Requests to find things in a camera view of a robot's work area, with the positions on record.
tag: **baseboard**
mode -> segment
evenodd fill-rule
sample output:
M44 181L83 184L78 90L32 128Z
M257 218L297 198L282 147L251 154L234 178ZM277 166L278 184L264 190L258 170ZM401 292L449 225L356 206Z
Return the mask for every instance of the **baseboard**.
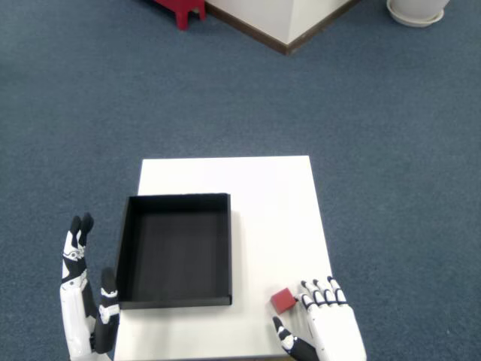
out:
M249 35L251 38L256 39L259 43L263 43L268 47L278 51L282 54L287 54L287 44L284 44L282 41L273 38L272 36L262 32L259 29L254 28L253 26L245 23L241 19L232 16L229 13L226 13L224 10L219 9L217 6L209 4L208 2L205 3L205 10L211 14L213 17L223 21L224 23L229 24L233 28L236 28L240 32L243 32L246 35Z
M326 18L319 21L312 28L308 29L305 33L298 36L296 39L288 44L273 38L272 36L266 34L265 32L245 23L241 19L232 16L231 14L219 9L209 3L205 3L205 8L209 14L217 19L229 24L233 28L236 28L240 32L249 35L251 38L256 39L258 42L278 51L281 54L289 55L295 52L300 46L307 43L315 34L321 32L326 26L331 24L334 20L340 17L342 14L346 13L350 8L356 5L361 0L349 0L346 4L338 8L336 11L328 15Z

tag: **white table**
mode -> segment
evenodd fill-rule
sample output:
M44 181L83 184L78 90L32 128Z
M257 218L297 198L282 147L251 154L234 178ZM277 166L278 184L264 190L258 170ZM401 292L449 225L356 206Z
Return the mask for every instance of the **white table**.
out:
M283 356L270 297L331 274L308 156L145 159L139 195L230 193L231 306L122 310L115 360ZM300 305L281 315L307 340Z

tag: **red cube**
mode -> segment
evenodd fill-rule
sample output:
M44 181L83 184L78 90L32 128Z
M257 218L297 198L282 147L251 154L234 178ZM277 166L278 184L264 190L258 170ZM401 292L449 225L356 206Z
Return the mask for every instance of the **red cube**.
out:
M295 298L292 297L289 288L285 288L271 297L271 303L276 309L277 314L282 314L284 311L294 307Z

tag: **white robotic hand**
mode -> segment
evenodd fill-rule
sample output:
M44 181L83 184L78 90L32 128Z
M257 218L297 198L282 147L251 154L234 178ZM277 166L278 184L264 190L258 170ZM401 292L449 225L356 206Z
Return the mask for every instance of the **white robotic hand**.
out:
M283 349L298 361L365 361L366 351L354 311L337 281L301 282L308 291L296 296L306 312L314 346L284 328L279 317L274 326Z
M93 227L90 214L81 220L74 217L65 239L60 301L71 361L110 360L119 325L119 305L115 278L111 268L101 276L101 304L97 309L87 279L85 247Z

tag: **red stool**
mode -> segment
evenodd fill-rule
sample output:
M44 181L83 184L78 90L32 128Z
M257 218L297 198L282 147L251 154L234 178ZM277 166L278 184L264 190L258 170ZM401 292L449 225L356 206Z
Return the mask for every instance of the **red stool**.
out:
M201 20L205 19L205 4L204 0L155 0L160 5L175 13L177 21L177 28L180 30L187 30L189 11L198 9Z

